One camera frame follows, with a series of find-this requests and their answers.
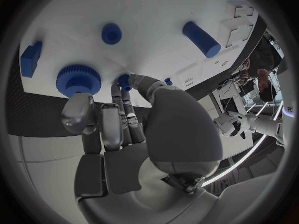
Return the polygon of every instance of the person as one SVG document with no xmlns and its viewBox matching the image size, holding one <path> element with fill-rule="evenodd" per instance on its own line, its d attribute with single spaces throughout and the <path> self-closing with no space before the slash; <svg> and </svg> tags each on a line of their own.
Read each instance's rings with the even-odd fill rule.
<svg viewBox="0 0 299 224">
<path fill-rule="evenodd" d="M 273 101 L 276 96 L 276 90 L 269 81 L 268 75 L 274 66 L 274 58 L 269 44 L 264 37 L 262 37 L 244 65 L 246 65 L 246 69 L 240 75 L 242 84 L 244 84 L 249 77 L 258 78 L 260 99 L 263 102 Z"/>
</svg>

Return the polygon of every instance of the led light strip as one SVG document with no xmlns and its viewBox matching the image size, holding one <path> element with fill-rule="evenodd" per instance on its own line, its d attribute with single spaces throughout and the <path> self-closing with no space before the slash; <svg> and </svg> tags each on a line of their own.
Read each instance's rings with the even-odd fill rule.
<svg viewBox="0 0 299 224">
<path fill-rule="evenodd" d="M 279 113 L 280 113 L 280 110 L 282 109 L 282 106 L 283 106 L 283 102 L 280 103 L 279 105 L 279 108 L 275 114 L 275 117 L 273 120 L 276 120 Z M 228 174 L 229 172 L 233 171 L 236 167 L 238 167 L 241 163 L 243 163 L 259 146 L 260 144 L 264 141 L 264 139 L 266 138 L 267 136 L 266 135 L 263 135 L 261 137 L 261 139 L 257 142 L 257 144 L 248 152 L 244 155 L 243 158 L 240 159 L 240 161 L 236 162 L 233 166 L 231 166 L 229 169 L 225 170 L 223 173 L 219 174 L 218 176 L 210 179 L 209 181 L 206 181 L 202 184 L 202 187 L 206 186 L 206 185 L 209 185 L 215 181 L 217 181 L 218 179 L 222 178 L 223 176 L 225 176 L 226 174 Z"/>
<path fill-rule="evenodd" d="M 256 105 L 256 103 L 254 103 L 253 106 L 251 106 L 249 110 L 251 110 L 255 105 Z"/>
<path fill-rule="evenodd" d="M 261 108 L 261 110 L 256 114 L 256 116 L 258 116 L 262 111 L 263 111 L 263 109 L 266 107 L 266 105 L 268 104 L 268 102 L 266 102 L 265 104 L 264 104 L 264 106 Z"/>
</svg>

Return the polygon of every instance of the blue plastic part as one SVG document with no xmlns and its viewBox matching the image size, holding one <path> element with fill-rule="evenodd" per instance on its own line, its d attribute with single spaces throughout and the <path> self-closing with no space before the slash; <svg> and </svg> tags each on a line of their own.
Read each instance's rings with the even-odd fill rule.
<svg viewBox="0 0 299 224">
<path fill-rule="evenodd" d="M 75 93 L 95 95 L 101 88 L 101 77 L 88 66 L 71 65 L 58 73 L 56 87 L 60 93 L 68 98 L 71 98 Z"/>
<path fill-rule="evenodd" d="M 38 41 L 33 46 L 28 46 L 20 58 L 21 73 L 24 77 L 32 78 L 40 57 L 42 42 Z"/>
<path fill-rule="evenodd" d="M 114 45 L 122 39 L 122 31 L 114 24 L 109 23 L 102 29 L 102 40 L 109 45 Z"/>
<path fill-rule="evenodd" d="M 212 58 L 218 54 L 221 45 L 215 41 L 207 32 L 197 26 L 194 22 L 188 22 L 184 28 L 183 33 L 186 35 L 207 57 Z"/>
<path fill-rule="evenodd" d="M 124 92 L 130 91 L 132 89 L 132 87 L 129 84 L 129 77 L 130 77 L 129 75 L 123 74 L 119 76 L 117 79 L 118 84 L 120 85 L 122 91 Z"/>
<path fill-rule="evenodd" d="M 165 79 L 165 83 L 166 83 L 168 86 L 172 86 L 172 81 L 170 80 L 170 78 L 166 78 L 166 79 Z"/>
</svg>

